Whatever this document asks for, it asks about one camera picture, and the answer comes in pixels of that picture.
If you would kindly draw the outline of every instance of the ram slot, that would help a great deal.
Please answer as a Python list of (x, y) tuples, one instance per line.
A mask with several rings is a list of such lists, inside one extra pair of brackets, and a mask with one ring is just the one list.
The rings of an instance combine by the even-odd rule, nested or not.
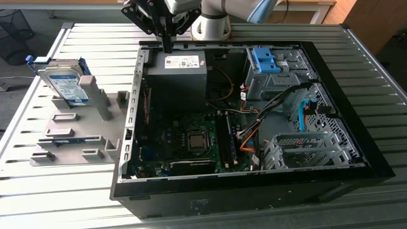
[(215, 127), (216, 127), (220, 162), (224, 168), (231, 168), (237, 164), (237, 155), (236, 155), (233, 134), (231, 130), (231, 122), (227, 113), (217, 114), (215, 116)]

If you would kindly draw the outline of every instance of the blue drive bay latch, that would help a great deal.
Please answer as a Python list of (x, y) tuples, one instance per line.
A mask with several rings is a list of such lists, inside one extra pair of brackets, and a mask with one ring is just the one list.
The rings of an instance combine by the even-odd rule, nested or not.
[(260, 73), (280, 73), (281, 69), (273, 61), (269, 48), (253, 48), (253, 57), (259, 66)]

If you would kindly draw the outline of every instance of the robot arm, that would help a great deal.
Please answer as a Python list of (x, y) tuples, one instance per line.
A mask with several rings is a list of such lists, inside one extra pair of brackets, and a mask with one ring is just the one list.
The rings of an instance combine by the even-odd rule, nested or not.
[(192, 26), (197, 40), (224, 40), (228, 15), (251, 23), (263, 23), (280, 0), (127, 0), (121, 13), (172, 52), (172, 41)]
[(165, 53), (172, 52), (176, 34), (183, 34), (201, 14), (201, 0), (128, 0), (121, 13), (147, 34), (163, 42)]

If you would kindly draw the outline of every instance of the green motherboard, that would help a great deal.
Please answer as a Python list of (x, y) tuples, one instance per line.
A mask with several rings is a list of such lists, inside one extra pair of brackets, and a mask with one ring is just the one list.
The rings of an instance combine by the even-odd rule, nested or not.
[[(225, 127), (219, 125), (220, 117), (228, 122), (228, 136), (221, 133)], [(232, 137), (241, 128), (239, 123), (239, 114), (233, 112), (157, 117), (155, 125), (148, 125), (148, 144), (140, 147), (136, 163), (140, 176), (189, 175), (191, 167), (191, 175), (193, 172), (200, 174), (248, 171), (251, 152), (235, 150), (239, 147)], [(233, 148), (235, 152), (225, 150), (224, 145)], [(231, 154), (235, 154), (235, 158), (227, 160)], [(185, 173), (176, 173), (176, 167)]]

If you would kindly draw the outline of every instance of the aluminum slotted table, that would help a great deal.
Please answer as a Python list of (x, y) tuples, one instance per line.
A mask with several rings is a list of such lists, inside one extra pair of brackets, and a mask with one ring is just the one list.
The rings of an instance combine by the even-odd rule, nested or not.
[[(407, 97), (352, 32), (338, 25), (233, 24), (232, 36), (315, 43), (396, 177), (323, 205), (140, 221), (108, 199), (113, 164), (29, 165), (56, 110), (36, 77), (0, 141), (0, 228), (407, 228)], [(81, 56), (99, 88), (115, 93), (131, 89), (140, 40), (153, 37), (132, 24), (67, 23), (48, 56)]]

